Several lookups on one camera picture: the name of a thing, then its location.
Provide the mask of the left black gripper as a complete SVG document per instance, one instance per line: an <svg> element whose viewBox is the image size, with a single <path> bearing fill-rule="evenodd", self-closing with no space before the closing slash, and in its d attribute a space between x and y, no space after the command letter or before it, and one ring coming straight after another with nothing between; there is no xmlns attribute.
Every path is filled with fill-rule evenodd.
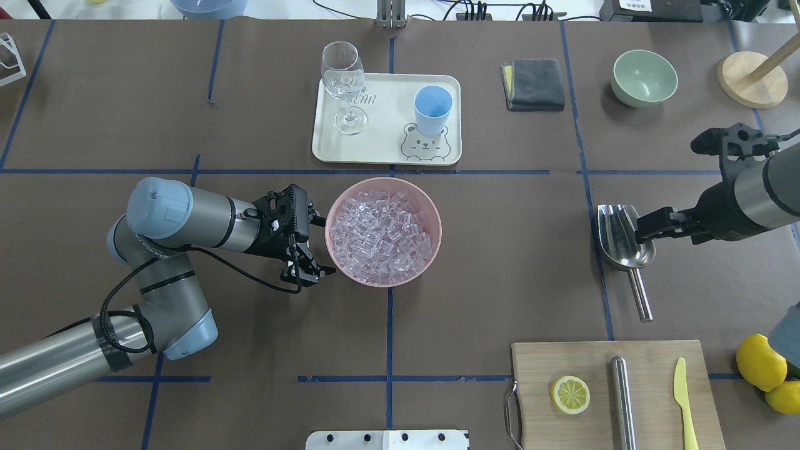
<svg viewBox="0 0 800 450"><path fill-rule="evenodd" d="M311 226L325 228L328 220L315 209L305 189L291 183L280 192L269 191L242 216L257 221L257 233L244 253L283 259L283 282L311 287L336 273L336 267L318 264L306 244Z"/></svg>

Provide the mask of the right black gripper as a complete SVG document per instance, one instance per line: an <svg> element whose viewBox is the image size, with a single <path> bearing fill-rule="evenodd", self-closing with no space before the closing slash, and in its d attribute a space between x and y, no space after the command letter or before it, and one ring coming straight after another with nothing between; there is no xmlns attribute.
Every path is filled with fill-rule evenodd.
<svg viewBox="0 0 800 450"><path fill-rule="evenodd" d="M705 190L684 213L657 209L636 219L636 242L680 238L682 230L693 243L740 241L779 228L781 208L769 181L769 154L780 137L736 123L712 127L695 137L691 150L718 156L722 181Z"/></svg>

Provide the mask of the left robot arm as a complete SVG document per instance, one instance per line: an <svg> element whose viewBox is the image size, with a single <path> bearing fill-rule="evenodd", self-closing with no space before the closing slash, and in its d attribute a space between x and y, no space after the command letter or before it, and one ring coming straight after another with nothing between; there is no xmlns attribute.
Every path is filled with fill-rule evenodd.
<svg viewBox="0 0 800 450"><path fill-rule="evenodd" d="M335 273L318 264L308 241L324 227L308 194L294 183L254 202L145 177L129 197L126 213L109 229L109 251L131 268L142 299L123 310L109 308L2 356L2 417L12 416L134 362L162 353L177 361L218 336L211 307L189 251L214 249L284 263L280 293L296 294Z"/></svg>

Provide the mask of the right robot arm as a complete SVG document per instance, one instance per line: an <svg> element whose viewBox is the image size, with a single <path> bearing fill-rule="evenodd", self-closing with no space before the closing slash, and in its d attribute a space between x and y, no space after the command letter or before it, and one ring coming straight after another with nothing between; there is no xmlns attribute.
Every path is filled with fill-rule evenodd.
<svg viewBox="0 0 800 450"><path fill-rule="evenodd" d="M689 147L718 157L722 181L703 191L693 208L662 207L639 217L637 243L686 236L694 245L734 242L798 222L798 146L779 148L797 134L766 134L740 122L698 134Z"/></svg>

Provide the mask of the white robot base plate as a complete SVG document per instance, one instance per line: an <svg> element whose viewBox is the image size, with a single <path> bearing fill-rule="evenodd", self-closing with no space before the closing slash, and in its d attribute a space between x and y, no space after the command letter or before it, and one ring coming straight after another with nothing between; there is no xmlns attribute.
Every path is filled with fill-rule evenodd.
<svg viewBox="0 0 800 450"><path fill-rule="evenodd" d="M457 429L317 431L306 449L469 449L469 433Z"/></svg>

